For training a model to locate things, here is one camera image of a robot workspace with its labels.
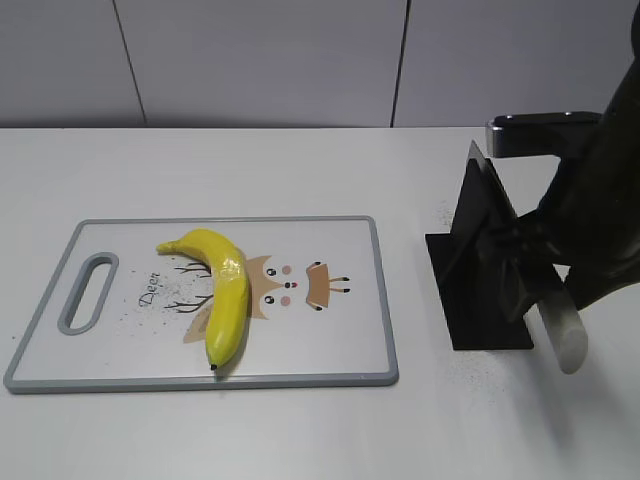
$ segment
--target white cutting board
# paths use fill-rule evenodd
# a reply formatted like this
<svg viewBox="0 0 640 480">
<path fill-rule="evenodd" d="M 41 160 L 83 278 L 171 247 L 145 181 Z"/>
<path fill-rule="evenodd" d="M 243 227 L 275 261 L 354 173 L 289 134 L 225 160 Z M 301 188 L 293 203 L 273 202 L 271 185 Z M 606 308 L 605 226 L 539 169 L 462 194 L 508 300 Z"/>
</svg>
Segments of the white cutting board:
<svg viewBox="0 0 640 480">
<path fill-rule="evenodd" d="M 215 374 L 203 341 L 212 279 L 187 257 L 155 252 L 194 228 L 231 239 L 252 286 L 243 348 Z M 65 333 L 61 315 L 83 264 L 104 253 L 114 274 L 99 316 L 86 331 Z M 38 393 L 388 385 L 397 377 L 371 218 L 91 220 L 76 229 L 5 384 Z"/>
</svg>

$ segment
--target banana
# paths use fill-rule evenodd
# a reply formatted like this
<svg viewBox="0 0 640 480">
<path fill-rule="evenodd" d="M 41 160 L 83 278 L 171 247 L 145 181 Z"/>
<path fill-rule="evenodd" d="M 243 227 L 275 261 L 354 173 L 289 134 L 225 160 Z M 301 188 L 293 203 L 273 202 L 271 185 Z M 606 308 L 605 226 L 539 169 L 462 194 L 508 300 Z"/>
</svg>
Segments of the banana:
<svg viewBox="0 0 640 480">
<path fill-rule="evenodd" d="M 205 347 L 211 370 L 215 370 L 233 357 L 244 333 L 250 291 L 244 258 L 227 237 L 202 228 L 162 243 L 156 250 L 159 254 L 182 253 L 211 268 L 215 282 Z"/>
</svg>

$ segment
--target white table surface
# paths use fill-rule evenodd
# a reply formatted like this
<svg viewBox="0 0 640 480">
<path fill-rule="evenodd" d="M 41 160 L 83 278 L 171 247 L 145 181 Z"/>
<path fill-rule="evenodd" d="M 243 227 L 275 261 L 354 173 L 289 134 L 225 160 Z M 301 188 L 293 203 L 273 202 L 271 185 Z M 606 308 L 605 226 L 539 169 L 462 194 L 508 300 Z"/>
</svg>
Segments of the white table surface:
<svg viewBox="0 0 640 480">
<path fill-rule="evenodd" d="M 640 290 L 583 312 L 588 359 L 454 352 L 425 232 L 444 232 L 479 128 L 1 130 L 0 367 L 85 218 L 368 214 L 400 380 L 386 388 L 13 396 L 2 478 L 637 479 Z M 499 160 L 519 213 L 550 157 Z"/>
</svg>

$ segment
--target wall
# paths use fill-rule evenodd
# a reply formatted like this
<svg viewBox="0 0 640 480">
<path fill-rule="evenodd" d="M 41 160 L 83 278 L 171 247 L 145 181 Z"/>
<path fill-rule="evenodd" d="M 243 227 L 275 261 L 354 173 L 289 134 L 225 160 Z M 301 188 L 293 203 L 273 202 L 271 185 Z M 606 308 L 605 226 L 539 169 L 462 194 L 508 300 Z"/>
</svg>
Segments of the wall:
<svg viewBox="0 0 640 480">
<path fill-rule="evenodd" d="M 395 126 L 601 111 L 636 5 L 413 0 L 398 78 L 406 0 L 4 0 L 0 127 L 389 126 L 396 97 Z"/>
</svg>

